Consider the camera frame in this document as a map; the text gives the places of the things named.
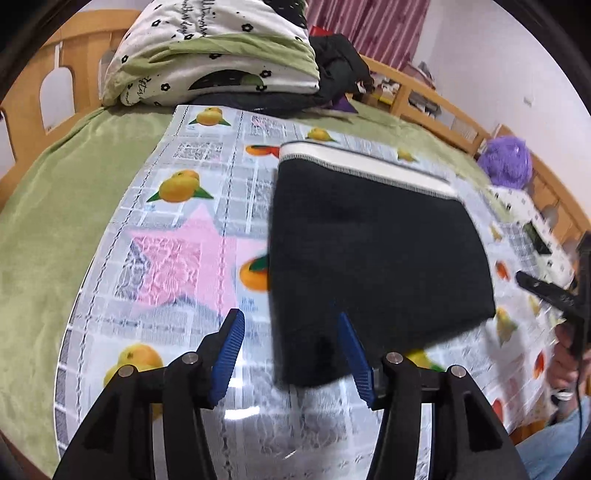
pink star print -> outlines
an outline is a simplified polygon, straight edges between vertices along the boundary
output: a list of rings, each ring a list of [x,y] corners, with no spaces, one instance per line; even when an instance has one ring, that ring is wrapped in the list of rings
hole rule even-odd
[[[134,230],[131,235],[150,261],[139,302],[159,306],[185,295],[219,315],[236,307],[236,238],[218,234],[205,206],[178,229]]]

wooden headboard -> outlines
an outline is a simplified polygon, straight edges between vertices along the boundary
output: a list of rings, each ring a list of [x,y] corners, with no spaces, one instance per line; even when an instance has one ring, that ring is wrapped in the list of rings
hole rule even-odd
[[[513,132],[501,125],[497,137],[507,137]],[[536,208],[541,212],[547,207],[554,207],[558,219],[552,228],[552,234],[562,245],[565,242],[577,242],[587,230],[591,230],[591,221],[573,195],[540,158],[530,150],[534,176],[531,180],[530,195]]]
[[[14,166],[0,179],[0,210],[41,152],[64,137],[78,120],[101,106],[100,60],[106,52],[117,49],[138,16],[137,10],[78,12],[25,66],[0,104],[15,159]],[[57,45],[61,47],[59,66],[72,74],[75,114],[45,131],[40,90],[43,80],[56,66]]]

bed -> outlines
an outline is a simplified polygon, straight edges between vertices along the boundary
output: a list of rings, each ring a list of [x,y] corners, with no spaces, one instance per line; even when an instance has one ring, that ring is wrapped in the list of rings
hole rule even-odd
[[[16,159],[0,180],[0,335],[5,347],[0,427],[47,475],[58,461],[52,405],[64,325],[105,226],[173,113],[143,105],[98,109],[99,61],[116,49],[138,14],[76,14],[29,62],[0,105]],[[76,114],[46,132],[38,92],[54,68],[58,44],[60,65],[72,72]],[[487,194],[487,178],[471,157],[490,134],[413,78],[365,60],[372,70],[401,84],[388,113],[355,103],[359,115],[354,120],[329,113],[302,114],[295,120],[393,145],[418,157],[436,156]],[[408,104],[413,91],[454,113],[469,128],[446,127],[414,109]],[[560,242],[578,240],[591,229],[588,218],[537,158],[534,169],[536,207],[556,206],[555,236]],[[487,195],[499,215],[509,220]]]

black cable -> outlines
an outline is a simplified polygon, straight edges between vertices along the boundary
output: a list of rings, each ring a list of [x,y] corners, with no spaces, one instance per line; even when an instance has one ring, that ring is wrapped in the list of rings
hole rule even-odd
[[[581,394],[579,393],[579,384],[581,382],[581,370],[582,368],[582,363],[583,363],[583,355],[581,355],[581,357],[579,358],[579,373],[577,375],[577,385],[575,386],[574,389],[574,394],[577,397],[577,408],[579,409],[579,437],[578,437],[578,442],[581,440],[581,437],[583,435],[583,409],[581,407]]]
[[[575,386],[574,394],[577,397],[577,407],[579,408],[579,438],[578,441],[581,440],[583,436],[583,409],[581,407],[581,394],[579,392],[579,384],[581,382],[581,373],[583,370],[583,354],[585,349],[587,348],[587,335],[589,334],[589,315],[585,316],[583,320],[583,342],[581,346],[581,351],[579,352],[579,372],[577,375],[577,384]]]

white blanket with black flowers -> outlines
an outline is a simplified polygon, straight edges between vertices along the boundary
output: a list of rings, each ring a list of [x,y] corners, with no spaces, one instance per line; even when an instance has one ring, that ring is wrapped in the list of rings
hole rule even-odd
[[[109,65],[103,104],[178,105],[209,92],[314,93],[304,0],[155,0]]]

